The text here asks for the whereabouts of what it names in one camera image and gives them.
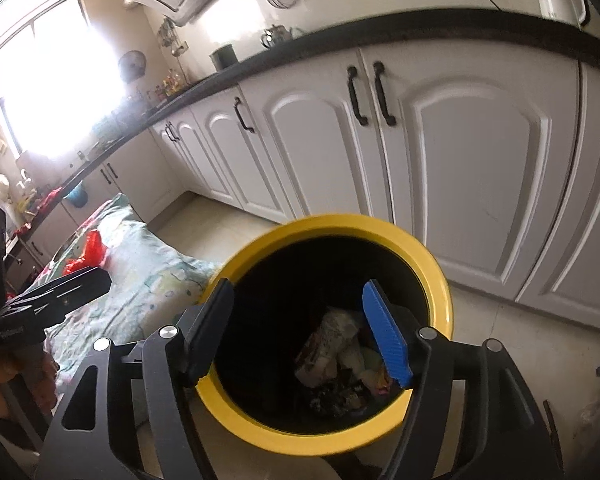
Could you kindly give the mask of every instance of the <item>red plastic bag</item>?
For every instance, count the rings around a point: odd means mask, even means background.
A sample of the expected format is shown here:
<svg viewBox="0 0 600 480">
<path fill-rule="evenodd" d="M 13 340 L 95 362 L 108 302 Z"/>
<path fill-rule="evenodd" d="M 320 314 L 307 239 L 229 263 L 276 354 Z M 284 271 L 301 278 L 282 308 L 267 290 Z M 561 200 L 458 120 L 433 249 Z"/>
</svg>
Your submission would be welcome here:
<svg viewBox="0 0 600 480">
<path fill-rule="evenodd" d="M 87 233 L 87 243 L 85 243 L 82 250 L 82 256 L 77 260 L 69 260 L 64 266 L 62 275 L 65 276 L 85 267 L 99 267 L 106 253 L 107 247 L 102 243 L 100 232 L 98 230 L 89 231 Z"/>
</svg>

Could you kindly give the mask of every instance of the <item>countertop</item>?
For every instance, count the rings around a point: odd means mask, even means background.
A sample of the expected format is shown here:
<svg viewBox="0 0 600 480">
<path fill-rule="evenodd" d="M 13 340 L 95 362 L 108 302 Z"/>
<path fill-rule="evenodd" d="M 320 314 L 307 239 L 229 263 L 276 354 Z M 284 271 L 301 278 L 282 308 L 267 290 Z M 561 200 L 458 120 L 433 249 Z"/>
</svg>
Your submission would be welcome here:
<svg viewBox="0 0 600 480">
<path fill-rule="evenodd" d="M 301 36 L 251 56 L 221 72 L 203 79 L 138 121 L 100 156 L 83 165 L 63 185 L 64 195 L 126 142 L 185 106 L 237 85 L 240 81 L 298 60 L 348 48 L 409 40 L 490 40 L 532 46 L 577 59 L 600 69 L 600 39 L 566 23 L 545 20 L 529 14 L 491 9 L 424 9 L 395 12 L 343 23 Z M 60 201 L 56 197 L 50 212 Z M 36 215 L 27 240 L 43 221 Z"/>
</svg>

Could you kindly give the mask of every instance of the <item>kettle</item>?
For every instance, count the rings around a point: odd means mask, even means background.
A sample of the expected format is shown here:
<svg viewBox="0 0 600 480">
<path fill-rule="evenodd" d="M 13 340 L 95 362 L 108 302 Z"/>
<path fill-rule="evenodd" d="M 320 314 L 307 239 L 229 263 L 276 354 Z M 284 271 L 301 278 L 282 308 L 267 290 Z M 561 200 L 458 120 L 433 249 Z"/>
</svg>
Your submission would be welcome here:
<svg viewBox="0 0 600 480">
<path fill-rule="evenodd" d="M 260 37 L 260 43 L 266 48 L 271 48 L 274 45 L 292 40 L 291 30 L 286 30 L 284 25 L 271 25 L 270 28 L 264 30 L 264 34 Z"/>
</svg>

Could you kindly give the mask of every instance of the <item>floor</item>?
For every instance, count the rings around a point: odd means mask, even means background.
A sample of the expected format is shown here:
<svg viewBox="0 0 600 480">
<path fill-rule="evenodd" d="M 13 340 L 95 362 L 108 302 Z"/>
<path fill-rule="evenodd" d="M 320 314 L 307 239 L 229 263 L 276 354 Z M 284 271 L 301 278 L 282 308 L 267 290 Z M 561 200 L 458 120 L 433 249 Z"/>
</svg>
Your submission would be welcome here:
<svg viewBox="0 0 600 480">
<path fill-rule="evenodd" d="M 157 232 L 180 252 L 224 262 L 245 244 L 275 227 L 219 202 L 196 197 Z M 548 399 L 560 434 L 565 462 L 574 456 L 573 435 L 580 410 L 600 387 L 600 333 L 522 310 L 474 292 L 452 287 L 454 339 L 481 344 L 494 337 L 504 343 L 538 403 Z M 447 435 L 436 474 L 450 469 L 461 417 L 460 396 L 452 404 Z M 297 458 L 267 452 L 225 430 L 201 402 L 191 405 L 196 427 L 219 480 L 328 480 L 337 475 L 320 458 Z M 142 458 L 149 473 L 159 475 L 150 429 L 139 431 Z M 397 441 L 393 432 L 357 451 L 363 463 L 383 466 Z"/>
</svg>

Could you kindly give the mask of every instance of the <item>silver screw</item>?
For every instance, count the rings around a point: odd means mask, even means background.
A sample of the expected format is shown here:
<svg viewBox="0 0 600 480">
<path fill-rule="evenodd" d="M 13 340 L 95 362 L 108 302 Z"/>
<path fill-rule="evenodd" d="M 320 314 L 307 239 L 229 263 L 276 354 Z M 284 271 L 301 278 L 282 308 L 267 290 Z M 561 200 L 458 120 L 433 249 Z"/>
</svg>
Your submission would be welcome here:
<svg viewBox="0 0 600 480">
<path fill-rule="evenodd" d="M 438 333 L 435 330 L 433 330 L 430 326 L 425 326 L 421 328 L 418 333 L 420 334 L 421 338 L 428 340 L 435 339 L 438 335 Z"/>
<path fill-rule="evenodd" d="M 487 339 L 487 348 L 492 352 L 499 352 L 502 350 L 502 343 L 497 339 Z"/>
<path fill-rule="evenodd" d="M 158 333 L 160 334 L 161 338 L 171 339 L 178 333 L 178 329 L 173 325 L 167 325 L 163 326 Z"/>
<path fill-rule="evenodd" d="M 96 352 L 102 352 L 109 348 L 110 342 L 106 337 L 101 337 L 100 339 L 96 339 L 96 342 L 93 344 L 93 349 Z"/>
</svg>

